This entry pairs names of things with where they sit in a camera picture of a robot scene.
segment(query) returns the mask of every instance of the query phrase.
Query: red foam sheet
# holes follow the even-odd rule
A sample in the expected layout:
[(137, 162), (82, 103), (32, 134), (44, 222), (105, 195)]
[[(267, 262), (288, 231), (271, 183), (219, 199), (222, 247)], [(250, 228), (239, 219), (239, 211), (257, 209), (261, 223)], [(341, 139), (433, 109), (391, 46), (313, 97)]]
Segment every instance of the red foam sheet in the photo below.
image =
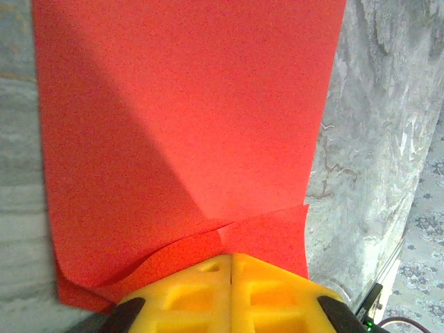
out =
[(344, 3), (34, 0), (62, 300), (232, 251), (306, 272), (303, 232), (240, 225), (303, 205)]

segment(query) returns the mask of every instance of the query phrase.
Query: patterned carpet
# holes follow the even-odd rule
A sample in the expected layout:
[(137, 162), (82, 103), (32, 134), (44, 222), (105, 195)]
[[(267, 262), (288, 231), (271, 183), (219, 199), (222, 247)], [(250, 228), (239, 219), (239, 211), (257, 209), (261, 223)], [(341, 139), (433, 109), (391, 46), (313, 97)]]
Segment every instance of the patterned carpet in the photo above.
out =
[[(444, 332), (444, 106), (407, 221), (401, 265), (385, 317), (405, 316)], [(419, 332), (404, 324), (390, 332)]]

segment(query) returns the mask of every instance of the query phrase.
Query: yellow plastic part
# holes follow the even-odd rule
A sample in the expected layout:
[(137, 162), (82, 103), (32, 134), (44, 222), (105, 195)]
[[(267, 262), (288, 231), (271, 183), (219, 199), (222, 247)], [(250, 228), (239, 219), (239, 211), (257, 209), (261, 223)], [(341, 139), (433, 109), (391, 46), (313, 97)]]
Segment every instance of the yellow plastic part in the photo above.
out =
[(335, 292), (248, 255), (219, 255), (141, 288), (129, 333), (335, 333), (317, 297)]

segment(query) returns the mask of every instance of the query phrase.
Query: cable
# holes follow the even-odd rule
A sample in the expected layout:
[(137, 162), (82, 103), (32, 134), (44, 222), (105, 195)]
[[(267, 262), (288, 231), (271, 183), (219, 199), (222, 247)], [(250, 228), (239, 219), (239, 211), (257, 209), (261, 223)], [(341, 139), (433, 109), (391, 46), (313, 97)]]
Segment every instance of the cable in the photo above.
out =
[(381, 321), (378, 326), (380, 327), (385, 327), (389, 324), (394, 324), (394, 323), (405, 323), (405, 324), (410, 324), (414, 327), (416, 327), (417, 329), (419, 329), (421, 332), (424, 333), (431, 333), (427, 328), (425, 328), (424, 326), (422, 326), (420, 323), (415, 322), (413, 319), (410, 318), (405, 318), (405, 317), (390, 317), (390, 318), (385, 318), (383, 321)]

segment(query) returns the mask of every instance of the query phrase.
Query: gray marble surface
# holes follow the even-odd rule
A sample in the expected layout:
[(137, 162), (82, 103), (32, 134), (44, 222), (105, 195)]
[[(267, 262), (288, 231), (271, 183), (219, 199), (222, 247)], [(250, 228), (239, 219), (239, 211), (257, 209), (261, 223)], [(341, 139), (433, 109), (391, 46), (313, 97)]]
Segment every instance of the gray marble surface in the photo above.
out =
[[(443, 104), (444, 6), (349, 0), (307, 192), (314, 280), (361, 292), (401, 240)], [(93, 332), (58, 304), (29, 1), (0, 0), (0, 331)]]

